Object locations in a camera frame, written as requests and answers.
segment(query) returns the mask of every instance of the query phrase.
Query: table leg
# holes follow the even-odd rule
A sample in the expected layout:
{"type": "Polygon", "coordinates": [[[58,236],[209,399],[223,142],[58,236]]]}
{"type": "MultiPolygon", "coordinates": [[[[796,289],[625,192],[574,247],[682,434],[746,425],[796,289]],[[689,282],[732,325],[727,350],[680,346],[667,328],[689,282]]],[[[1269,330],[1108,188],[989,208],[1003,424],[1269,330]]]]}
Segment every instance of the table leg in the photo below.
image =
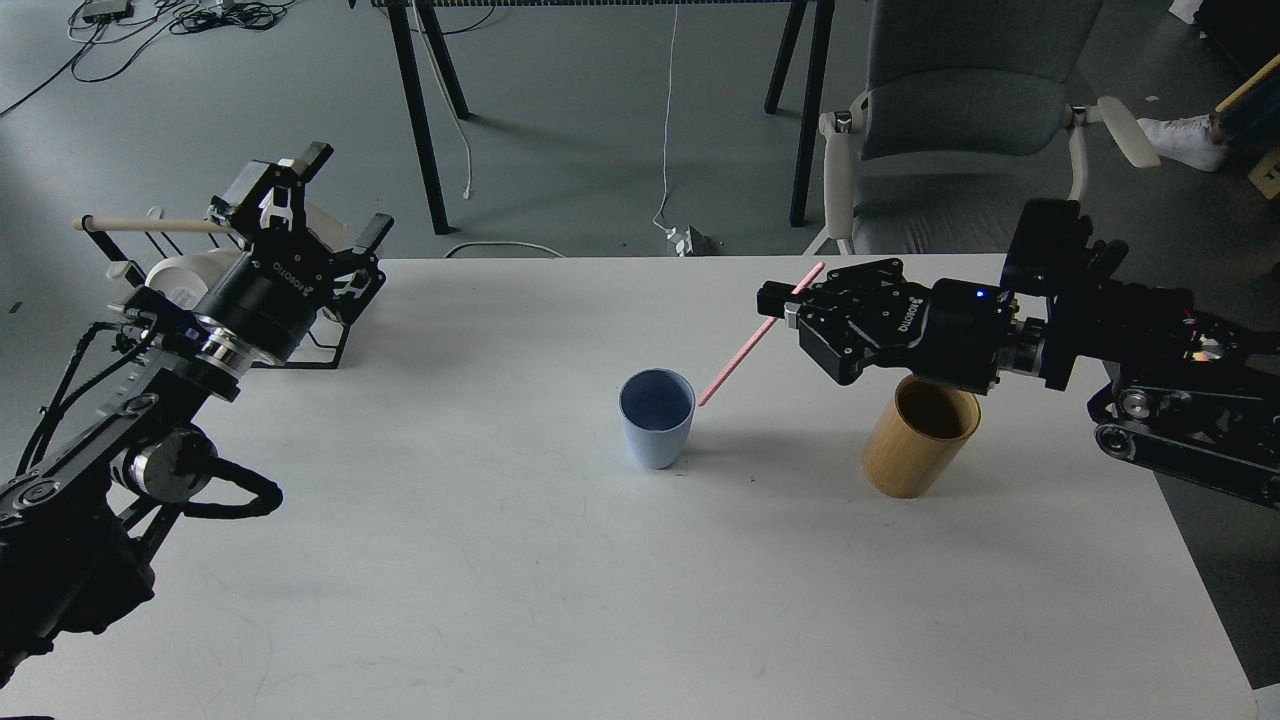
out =
{"type": "Polygon", "coordinates": [[[813,47],[809,51],[809,79],[804,91],[804,114],[800,118],[800,147],[796,150],[796,176],[791,186],[791,227],[805,224],[804,210],[809,200],[809,172],[813,170],[813,146],[818,136],[818,113],[822,110],[822,81],[827,72],[827,46],[831,45],[831,18],[836,0],[818,0],[813,19],[813,47]]]}
{"type": "Polygon", "coordinates": [[[800,36],[800,23],[804,20],[804,9],[808,4],[809,0],[791,0],[791,9],[787,10],[787,24],[782,28],[782,44],[778,45],[778,58],[773,61],[769,94],[764,97],[765,115],[774,115],[778,111],[778,99],[782,97],[782,86],[787,81],[791,58],[796,53],[796,38],[800,36]]]}
{"type": "Polygon", "coordinates": [[[426,35],[426,44],[435,56],[435,67],[440,68],[440,77],[444,79],[444,91],[449,94],[449,102],[453,105],[453,114],[465,120],[471,117],[467,101],[462,97],[462,86],[458,85],[458,73],[453,69],[453,58],[449,56],[449,47],[444,44],[444,33],[440,31],[440,20],[435,17],[435,5],[431,3],[415,3],[417,19],[422,22],[422,32],[426,35]]]}
{"type": "Polygon", "coordinates": [[[417,146],[417,164],[426,187],[426,205],[431,211],[431,228],[435,234],[448,234],[454,228],[444,210],[444,195],[440,192],[440,174],[435,168],[435,149],[431,146],[431,128],[426,124],[426,102],[422,100],[422,81],[417,74],[417,58],[413,54],[413,38],[410,37],[408,17],[403,5],[388,5],[387,14],[392,20],[392,40],[396,42],[396,60],[399,63],[401,82],[404,85],[404,102],[408,105],[408,120],[413,128],[413,143],[417,146]]]}

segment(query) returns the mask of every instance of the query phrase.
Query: jeans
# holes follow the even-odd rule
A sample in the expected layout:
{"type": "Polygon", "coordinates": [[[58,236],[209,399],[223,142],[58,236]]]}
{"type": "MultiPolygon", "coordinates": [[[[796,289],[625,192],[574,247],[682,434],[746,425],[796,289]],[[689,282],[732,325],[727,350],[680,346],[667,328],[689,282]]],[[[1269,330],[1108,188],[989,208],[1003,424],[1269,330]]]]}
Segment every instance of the jeans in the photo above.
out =
{"type": "Polygon", "coordinates": [[[1222,110],[1217,127],[1229,147],[1280,140],[1280,70],[1222,110]]]}

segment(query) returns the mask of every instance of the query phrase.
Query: white table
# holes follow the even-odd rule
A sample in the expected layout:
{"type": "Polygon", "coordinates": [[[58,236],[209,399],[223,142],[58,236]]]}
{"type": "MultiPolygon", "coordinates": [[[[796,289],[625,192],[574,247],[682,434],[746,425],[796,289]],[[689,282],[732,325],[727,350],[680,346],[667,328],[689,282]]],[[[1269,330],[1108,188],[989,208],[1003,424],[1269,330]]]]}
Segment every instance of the white table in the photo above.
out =
{"type": "Polygon", "coordinates": [[[344,369],[198,418],[285,505],[179,523],[156,600],[28,660],[0,716],[1253,717],[1155,479],[1093,443],[1096,361],[1007,377],[895,501],[856,456],[904,372],[840,388],[778,327],[672,469],[630,460],[622,380],[703,387],[810,261],[385,263],[344,369]]]}

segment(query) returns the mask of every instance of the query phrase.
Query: light blue cup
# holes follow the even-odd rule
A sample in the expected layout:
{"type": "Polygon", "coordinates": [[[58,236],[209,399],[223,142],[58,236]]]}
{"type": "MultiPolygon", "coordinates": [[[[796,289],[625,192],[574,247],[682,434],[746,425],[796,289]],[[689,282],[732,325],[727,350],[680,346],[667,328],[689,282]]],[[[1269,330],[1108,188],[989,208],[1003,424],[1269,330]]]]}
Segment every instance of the light blue cup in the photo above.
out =
{"type": "Polygon", "coordinates": [[[680,373],[654,368],[631,375],[618,393],[631,455],[659,470],[680,457],[694,424],[694,388],[680,373]]]}

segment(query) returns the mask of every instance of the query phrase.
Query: wooden stick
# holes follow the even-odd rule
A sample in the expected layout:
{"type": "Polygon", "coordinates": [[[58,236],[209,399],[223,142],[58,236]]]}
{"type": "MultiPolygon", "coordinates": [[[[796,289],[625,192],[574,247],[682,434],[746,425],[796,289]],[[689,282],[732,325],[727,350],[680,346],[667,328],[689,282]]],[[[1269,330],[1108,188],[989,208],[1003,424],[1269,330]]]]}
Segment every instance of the wooden stick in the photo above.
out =
{"type": "Polygon", "coordinates": [[[78,231],[106,232],[211,232],[218,234],[230,232],[228,228],[224,228],[211,220],[161,220],[154,218],[116,219],[95,218],[92,215],[76,218],[76,220],[72,222],[72,227],[78,231]]]}
{"type": "MultiPolygon", "coordinates": [[[[812,283],[813,279],[818,277],[818,273],[820,273],[822,269],[826,266],[827,266],[826,263],[818,263],[817,265],[814,265],[813,269],[809,270],[809,274],[806,274],[804,279],[801,279],[796,284],[795,290],[791,291],[791,295],[800,295],[800,292],[804,291],[804,288],[809,287],[809,283],[812,283]]],[[[716,375],[716,379],[712,380],[712,384],[707,386],[707,389],[703,391],[703,395],[698,398],[699,407],[707,405],[707,401],[710,400],[713,395],[716,395],[716,391],[719,389],[719,386],[724,384],[724,380],[728,379],[728,374],[736,370],[737,366],[742,364],[742,359],[746,357],[746,354],[755,348],[755,346],[760,342],[760,338],[764,337],[764,333],[769,332],[769,328],[773,327],[773,323],[777,322],[778,322],[777,318],[767,318],[763,323],[760,323],[760,327],[756,328],[754,333],[751,333],[751,337],[746,340],[746,343],[742,345],[742,347],[740,347],[739,351],[733,354],[733,357],[730,359],[728,365],[724,365],[724,369],[721,370],[718,375],[716,375]]]]}
{"type": "Polygon", "coordinates": [[[1275,72],[1276,68],[1280,68],[1280,55],[1276,55],[1275,58],[1271,58],[1271,61],[1267,63],[1266,65],[1262,65],[1261,70],[1253,73],[1253,77],[1251,77],[1249,79],[1244,81],[1244,85],[1242,85],[1240,87],[1235,88],[1235,92],[1233,92],[1231,95],[1229,95],[1226,97],[1226,100],[1219,102],[1217,108],[1213,108],[1213,111],[1215,113],[1221,113],[1221,111],[1226,110],[1228,108],[1230,108],[1231,105],[1234,105],[1236,100],[1239,100],[1240,97],[1244,97],[1245,92],[1253,90],[1260,82],[1262,82],[1263,79],[1266,79],[1267,76],[1270,76],[1272,72],[1275,72]]]}

